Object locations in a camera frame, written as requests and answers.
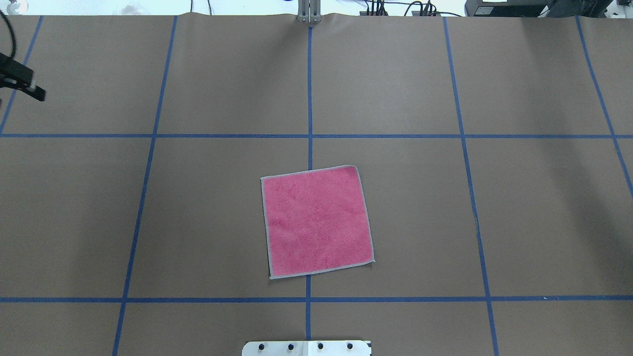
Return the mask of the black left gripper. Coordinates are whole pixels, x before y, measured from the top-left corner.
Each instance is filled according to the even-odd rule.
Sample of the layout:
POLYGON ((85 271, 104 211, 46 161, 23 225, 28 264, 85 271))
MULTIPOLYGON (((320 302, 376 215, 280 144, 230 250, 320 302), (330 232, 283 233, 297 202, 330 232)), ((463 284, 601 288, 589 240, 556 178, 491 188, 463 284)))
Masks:
POLYGON ((0 87, 29 91, 29 96, 44 102, 46 90, 34 83, 34 70, 22 63, 0 54, 0 87))

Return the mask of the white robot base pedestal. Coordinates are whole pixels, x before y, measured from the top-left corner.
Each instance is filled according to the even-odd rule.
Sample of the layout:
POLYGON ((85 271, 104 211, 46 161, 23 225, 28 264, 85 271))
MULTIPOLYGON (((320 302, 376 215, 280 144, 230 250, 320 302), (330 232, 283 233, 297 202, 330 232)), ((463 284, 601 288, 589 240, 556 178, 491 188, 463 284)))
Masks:
POLYGON ((363 340, 247 342, 242 356, 371 356, 371 342, 363 340))

